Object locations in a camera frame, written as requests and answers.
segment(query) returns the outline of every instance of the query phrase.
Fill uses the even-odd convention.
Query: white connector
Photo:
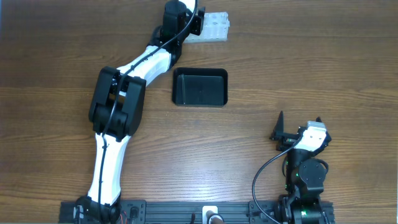
[[[184,43],[226,41],[229,20],[227,12],[205,13],[203,28],[199,36],[190,34]]]

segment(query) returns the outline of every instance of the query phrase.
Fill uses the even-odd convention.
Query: wood grain surface
[[[164,0],[3,0],[0,31],[0,222],[57,222],[87,193],[96,146],[88,109],[105,65],[140,55]],[[288,132],[321,116],[333,138],[323,200],[338,223],[395,223],[398,1],[202,0],[227,11],[228,41],[185,44],[175,67],[224,68],[224,108],[171,101],[171,72],[147,88],[124,158],[123,199],[252,200],[251,182]],[[282,160],[257,182],[284,193]]]

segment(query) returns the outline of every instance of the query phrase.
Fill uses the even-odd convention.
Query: wooden tabletop
[[[87,193],[96,146],[88,109],[98,73],[140,55],[163,0],[4,0],[0,32],[0,222],[57,222]],[[322,199],[338,223],[395,223],[398,2],[202,0],[227,11],[227,42],[184,44],[174,66],[224,68],[228,103],[171,101],[172,71],[151,83],[130,140],[122,199],[248,202],[269,136],[321,116],[333,140]],[[284,193],[282,159],[257,197]]]

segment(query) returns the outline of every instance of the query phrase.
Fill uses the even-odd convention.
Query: black plastic container
[[[177,106],[221,107],[228,101],[228,73],[222,68],[177,68],[172,100]]]

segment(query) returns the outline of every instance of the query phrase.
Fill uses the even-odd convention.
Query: wooden table
[[[0,221],[57,222],[61,201],[90,188],[96,146],[88,109],[102,67],[140,55],[165,1],[2,2]],[[146,91],[124,156],[123,199],[252,200],[251,182],[287,132],[321,116],[333,140],[323,200],[338,223],[395,223],[398,2],[202,1],[228,11],[228,41],[185,44],[175,67],[225,68],[224,108],[171,102],[172,72]],[[257,182],[284,193],[282,159]]]

